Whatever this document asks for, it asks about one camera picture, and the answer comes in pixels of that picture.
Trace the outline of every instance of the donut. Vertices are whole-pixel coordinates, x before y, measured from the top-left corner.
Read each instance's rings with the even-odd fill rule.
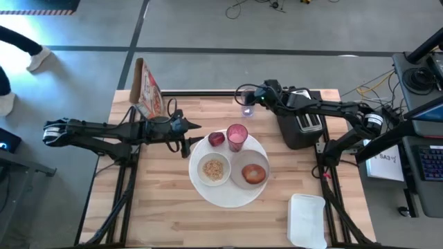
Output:
[[[260,165],[250,164],[244,166],[242,169],[242,175],[247,183],[258,184],[266,177],[266,171]]]

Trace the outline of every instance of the clear glass cup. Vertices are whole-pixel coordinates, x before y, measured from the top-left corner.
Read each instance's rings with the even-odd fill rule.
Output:
[[[244,91],[242,91],[242,102],[246,103],[246,96],[248,95],[248,93],[254,93],[255,89],[249,88],[249,89],[245,89]],[[244,117],[251,117],[254,114],[254,106],[250,105],[250,106],[241,106],[242,108],[242,115]]]
[[[226,137],[229,149],[232,152],[239,152],[243,147],[244,141],[248,138],[248,130],[241,124],[233,124],[228,128]]]

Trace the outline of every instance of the shoe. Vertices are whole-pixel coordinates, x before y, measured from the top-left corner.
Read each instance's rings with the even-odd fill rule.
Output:
[[[0,117],[6,117],[14,107],[15,94],[10,92],[5,96],[0,96]]]
[[[42,46],[42,51],[40,53],[33,55],[30,57],[30,64],[26,68],[28,71],[32,72],[39,68],[40,65],[42,65],[42,62],[51,54],[51,51],[49,48]]]

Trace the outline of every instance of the black keyboard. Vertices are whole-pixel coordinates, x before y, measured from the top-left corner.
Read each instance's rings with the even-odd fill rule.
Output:
[[[419,147],[422,178],[425,181],[443,181],[443,149]]]

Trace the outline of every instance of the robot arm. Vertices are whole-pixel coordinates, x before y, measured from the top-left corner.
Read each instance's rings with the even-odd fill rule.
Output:
[[[306,98],[293,92],[300,89],[282,89],[277,80],[267,80],[256,86],[241,105],[260,104],[277,116],[318,114],[345,118],[353,127],[338,140],[330,140],[322,153],[324,166],[337,166],[342,151],[363,139],[375,139],[380,135],[383,118],[366,103],[333,102]]]
[[[198,129],[183,118],[182,110],[176,110],[171,117],[155,117],[151,120],[107,124],[86,122],[75,119],[61,119],[46,122],[43,142],[51,147],[73,145],[102,155],[109,155],[115,161],[129,159],[132,145],[165,143],[172,152],[181,150],[181,156],[190,155],[190,146],[203,137],[185,138],[189,129]],[[114,138],[119,143],[110,143],[100,138]]]

